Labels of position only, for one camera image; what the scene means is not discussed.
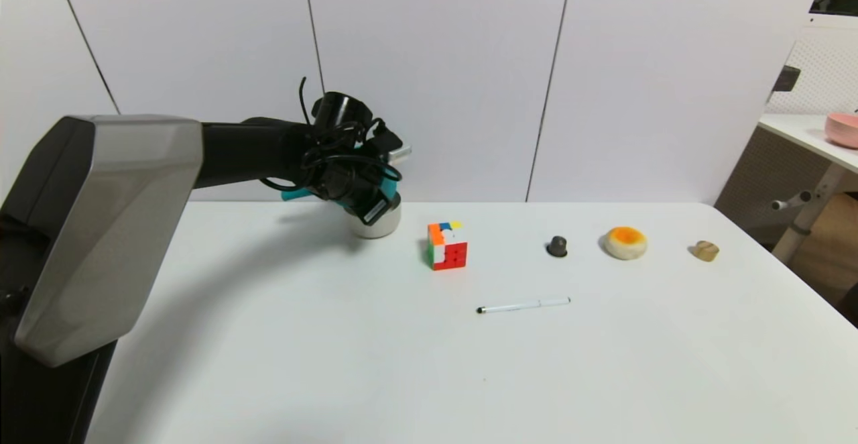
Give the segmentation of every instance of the white wall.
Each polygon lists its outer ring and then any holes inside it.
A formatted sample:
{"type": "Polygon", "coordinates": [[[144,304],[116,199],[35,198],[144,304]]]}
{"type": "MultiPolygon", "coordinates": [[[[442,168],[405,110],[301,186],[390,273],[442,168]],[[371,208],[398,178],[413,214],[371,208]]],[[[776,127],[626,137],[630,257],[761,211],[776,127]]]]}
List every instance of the white wall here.
{"type": "MultiPolygon", "coordinates": [[[[123,113],[303,120],[322,94],[307,0],[71,0],[123,113]]],[[[278,200],[257,181],[193,199],[278,200]]]]}
{"type": "MultiPolygon", "coordinates": [[[[318,58],[308,0],[71,1],[123,113],[300,120],[298,81],[321,95],[321,62],[326,89],[414,145],[410,200],[525,199],[564,18],[530,200],[709,203],[811,2],[568,0],[562,17],[564,0],[310,0],[318,58]]],[[[7,182],[56,118],[113,111],[65,0],[15,4],[0,17],[17,26],[3,34],[7,182]]]]}
{"type": "Polygon", "coordinates": [[[525,199],[563,0],[310,1],[325,89],[414,146],[405,199],[525,199]]]}
{"type": "Polygon", "coordinates": [[[0,0],[0,199],[67,114],[116,113],[66,0],[0,0]]]}
{"type": "Polygon", "coordinates": [[[568,0],[531,201],[713,203],[812,0],[568,0]]]}

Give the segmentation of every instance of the pegboard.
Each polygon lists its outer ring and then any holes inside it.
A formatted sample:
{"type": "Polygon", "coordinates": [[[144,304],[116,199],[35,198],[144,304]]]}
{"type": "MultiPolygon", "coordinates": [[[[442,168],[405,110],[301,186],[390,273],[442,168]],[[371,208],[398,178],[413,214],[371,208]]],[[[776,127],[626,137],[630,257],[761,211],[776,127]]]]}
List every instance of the pegboard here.
{"type": "Polygon", "coordinates": [[[715,208],[760,243],[775,243],[801,208],[772,209],[773,199],[812,190],[828,160],[757,127],[715,208]]]}
{"type": "Polygon", "coordinates": [[[809,15],[787,65],[802,69],[792,92],[775,92],[770,113],[858,111],[858,17],[809,15]]]}

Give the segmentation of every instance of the teal component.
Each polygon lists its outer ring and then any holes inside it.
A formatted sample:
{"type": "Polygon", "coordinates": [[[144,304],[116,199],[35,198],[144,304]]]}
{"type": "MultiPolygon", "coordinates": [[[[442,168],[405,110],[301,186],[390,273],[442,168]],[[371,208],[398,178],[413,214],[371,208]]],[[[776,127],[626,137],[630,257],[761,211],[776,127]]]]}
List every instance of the teal component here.
{"type": "MultiPolygon", "coordinates": [[[[384,181],[381,183],[381,192],[387,197],[387,199],[393,199],[396,194],[396,181],[384,178],[384,181]]],[[[292,199],[298,199],[298,197],[306,196],[313,196],[313,193],[306,189],[292,190],[288,192],[281,191],[280,193],[280,199],[283,201],[291,201],[292,199]]]]}
{"type": "Polygon", "coordinates": [[[306,189],[291,190],[288,192],[287,191],[281,191],[280,199],[282,199],[283,201],[290,201],[292,199],[298,199],[298,197],[312,196],[312,195],[313,195],[313,193],[311,193],[309,190],[306,190],[306,189]]]}

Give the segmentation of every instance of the white table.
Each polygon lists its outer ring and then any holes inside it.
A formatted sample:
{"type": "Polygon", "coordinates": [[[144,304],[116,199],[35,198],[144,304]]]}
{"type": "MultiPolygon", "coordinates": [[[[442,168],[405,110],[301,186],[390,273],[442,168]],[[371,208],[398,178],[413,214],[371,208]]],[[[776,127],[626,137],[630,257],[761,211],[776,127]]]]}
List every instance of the white table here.
{"type": "Polygon", "coordinates": [[[378,240],[343,217],[190,203],[88,442],[858,442],[858,331],[708,206],[406,203],[378,240]],[[434,272],[450,220],[468,267],[434,272]],[[616,225],[643,258],[601,251],[616,225]]]}
{"type": "Polygon", "coordinates": [[[764,114],[759,120],[759,126],[831,161],[813,190],[811,201],[803,206],[802,212],[772,251],[775,258],[789,264],[834,195],[843,175],[846,171],[858,172],[858,150],[828,142],[824,131],[824,115],[764,114]]]}

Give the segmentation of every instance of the white pen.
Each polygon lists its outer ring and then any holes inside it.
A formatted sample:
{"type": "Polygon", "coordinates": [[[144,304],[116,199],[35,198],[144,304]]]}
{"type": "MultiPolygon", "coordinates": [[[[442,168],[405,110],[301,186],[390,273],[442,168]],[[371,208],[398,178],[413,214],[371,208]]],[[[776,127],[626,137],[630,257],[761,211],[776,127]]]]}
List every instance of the white pen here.
{"type": "Polygon", "coordinates": [[[558,304],[570,304],[572,298],[549,298],[548,300],[534,300],[527,303],[503,304],[501,307],[479,307],[478,313],[512,312],[512,310],[538,309],[539,307],[555,307],[558,304]]]}

